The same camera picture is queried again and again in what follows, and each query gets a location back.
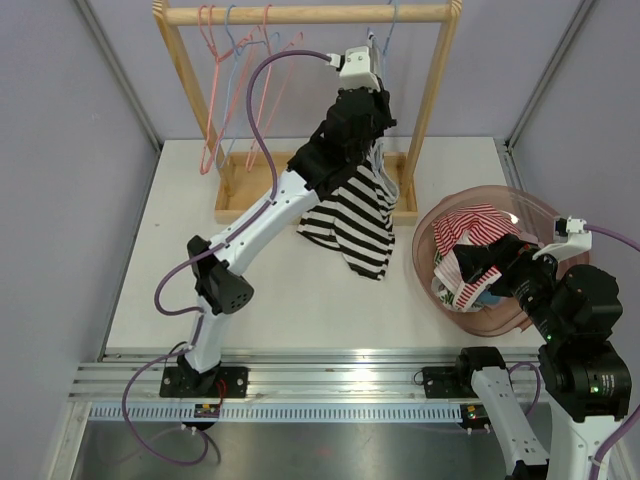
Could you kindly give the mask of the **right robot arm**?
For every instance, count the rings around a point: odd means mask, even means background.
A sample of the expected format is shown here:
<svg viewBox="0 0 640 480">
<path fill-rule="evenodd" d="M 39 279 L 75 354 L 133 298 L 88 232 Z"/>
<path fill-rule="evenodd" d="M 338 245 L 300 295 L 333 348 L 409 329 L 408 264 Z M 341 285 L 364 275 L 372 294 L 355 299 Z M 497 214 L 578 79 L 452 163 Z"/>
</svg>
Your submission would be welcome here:
<svg viewBox="0 0 640 480">
<path fill-rule="evenodd" d="M 509 479 L 603 478 L 609 449 L 637 418 L 628 411 L 629 369 L 609 340 L 623 313 L 616 279 L 589 264 L 557 274 L 560 262 L 591 244 L 580 228 L 542 248 L 508 234 L 453 249 L 466 282 L 496 268 L 491 293 L 516 299 L 543 338 L 538 361 L 552 408 L 549 450 L 539 445 L 496 348 L 464 348 L 456 361 L 455 387 L 482 402 Z"/>
</svg>

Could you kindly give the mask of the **blue tank top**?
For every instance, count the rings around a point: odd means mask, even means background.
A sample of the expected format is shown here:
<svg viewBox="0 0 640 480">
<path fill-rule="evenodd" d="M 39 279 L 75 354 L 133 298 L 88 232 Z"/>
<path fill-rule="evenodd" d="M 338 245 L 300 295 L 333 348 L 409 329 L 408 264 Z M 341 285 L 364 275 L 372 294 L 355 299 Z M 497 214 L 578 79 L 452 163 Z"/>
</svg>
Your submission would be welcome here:
<svg viewBox="0 0 640 480">
<path fill-rule="evenodd" d="M 493 295 L 488 290 L 485 290 L 476 298 L 474 305 L 478 308 L 496 308 L 505 300 L 505 297 Z"/>
</svg>

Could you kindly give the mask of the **blue wire hanger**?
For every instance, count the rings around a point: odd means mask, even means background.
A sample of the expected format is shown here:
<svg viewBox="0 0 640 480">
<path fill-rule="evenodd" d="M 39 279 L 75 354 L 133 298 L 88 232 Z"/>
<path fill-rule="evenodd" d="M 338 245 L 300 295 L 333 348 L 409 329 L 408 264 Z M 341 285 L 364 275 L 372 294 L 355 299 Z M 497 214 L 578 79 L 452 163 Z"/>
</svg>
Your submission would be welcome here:
<svg viewBox="0 0 640 480">
<path fill-rule="evenodd" d="M 233 65 L 226 88 L 223 125 L 218 137 L 219 145 L 216 147 L 216 154 L 222 155 L 221 160 L 217 159 L 217 170 L 221 170 L 227 164 L 229 154 L 223 152 L 222 141 L 226 138 L 228 128 L 233 124 L 233 117 L 239 102 L 243 82 L 248 75 L 248 68 L 256 55 L 257 48 L 264 46 L 267 51 L 267 42 L 271 43 L 273 38 L 279 39 L 280 37 L 278 32 L 274 35 L 269 35 L 265 25 L 257 25 L 244 37 L 236 39 L 231 32 L 229 22 L 230 14 L 234 8 L 236 8 L 236 5 L 231 4 L 227 8 L 224 17 L 225 33 L 229 38 L 230 44 L 232 42 L 235 43 L 235 50 L 232 55 Z"/>
<path fill-rule="evenodd" d="M 379 74 L 383 81 L 386 80 L 386 73 L 387 73 L 386 60 L 390 51 L 391 39 L 393 37 L 393 33 L 397 24 L 399 1 L 389 0 L 387 4 L 393 7 L 394 12 L 393 12 L 393 18 L 391 21 L 391 26 L 389 27 L 386 37 L 384 38 L 384 41 L 380 42 L 374 30 L 371 27 L 367 28 L 367 41 L 369 46 L 373 50 L 376 64 L 378 65 Z"/>
</svg>

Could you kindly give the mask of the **green striped tank top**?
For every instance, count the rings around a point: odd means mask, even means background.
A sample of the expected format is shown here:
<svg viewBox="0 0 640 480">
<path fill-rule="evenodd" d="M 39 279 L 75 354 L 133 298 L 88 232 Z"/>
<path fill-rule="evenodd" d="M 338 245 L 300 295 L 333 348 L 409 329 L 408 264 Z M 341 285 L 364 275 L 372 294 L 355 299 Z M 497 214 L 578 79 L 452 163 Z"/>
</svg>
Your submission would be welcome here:
<svg viewBox="0 0 640 480">
<path fill-rule="evenodd" d="M 458 311 L 455 297 L 462 282 L 459 264 L 455 254 L 443 255 L 439 250 L 434 255 L 434 278 L 431 290 L 443 306 L 450 311 Z"/>
</svg>

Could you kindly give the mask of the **red striped tank top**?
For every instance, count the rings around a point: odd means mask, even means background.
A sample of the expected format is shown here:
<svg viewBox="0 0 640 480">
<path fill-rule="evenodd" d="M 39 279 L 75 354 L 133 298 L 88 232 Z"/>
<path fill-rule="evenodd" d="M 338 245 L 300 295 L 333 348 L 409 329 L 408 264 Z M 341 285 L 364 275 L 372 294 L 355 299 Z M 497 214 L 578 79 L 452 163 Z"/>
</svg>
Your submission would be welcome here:
<svg viewBox="0 0 640 480">
<path fill-rule="evenodd" d="M 488 263 L 482 249 L 519 230 L 508 215 L 491 204 L 462 207 L 433 222 L 436 246 L 431 290 L 443 306 L 458 313 L 473 313 L 486 303 L 482 294 L 501 273 Z"/>
</svg>

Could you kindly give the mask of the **black white striped tank top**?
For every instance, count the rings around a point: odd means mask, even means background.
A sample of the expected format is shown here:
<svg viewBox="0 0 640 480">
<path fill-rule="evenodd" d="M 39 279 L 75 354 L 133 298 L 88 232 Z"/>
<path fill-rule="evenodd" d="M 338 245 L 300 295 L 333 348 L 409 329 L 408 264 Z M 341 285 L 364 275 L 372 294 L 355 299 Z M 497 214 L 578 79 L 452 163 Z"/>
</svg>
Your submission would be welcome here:
<svg viewBox="0 0 640 480">
<path fill-rule="evenodd" d="M 357 275 L 380 281 L 395 246 L 392 213 L 399 188 L 384 167 L 384 135 L 345 138 L 337 124 L 337 98 L 289 163 L 304 167 L 302 175 L 319 197 L 297 232 L 340 253 Z"/>
</svg>

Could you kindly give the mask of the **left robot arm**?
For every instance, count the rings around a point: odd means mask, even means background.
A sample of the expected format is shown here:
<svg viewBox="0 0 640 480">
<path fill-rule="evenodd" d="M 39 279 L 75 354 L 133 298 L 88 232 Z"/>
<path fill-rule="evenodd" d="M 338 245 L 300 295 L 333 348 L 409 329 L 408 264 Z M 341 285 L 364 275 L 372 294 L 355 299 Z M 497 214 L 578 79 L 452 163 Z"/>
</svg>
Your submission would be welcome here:
<svg viewBox="0 0 640 480">
<path fill-rule="evenodd" d="M 254 295 L 243 274 L 290 222 L 327 200 L 356 176 L 375 142 L 395 125 L 386 90 L 341 89 L 326 118 L 288 161 L 267 192 L 217 239 L 187 244 L 199 318 L 177 364 L 163 372 L 164 398 L 224 394 L 233 378 L 221 370 L 221 349 L 233 315 Z"/>
</svg>

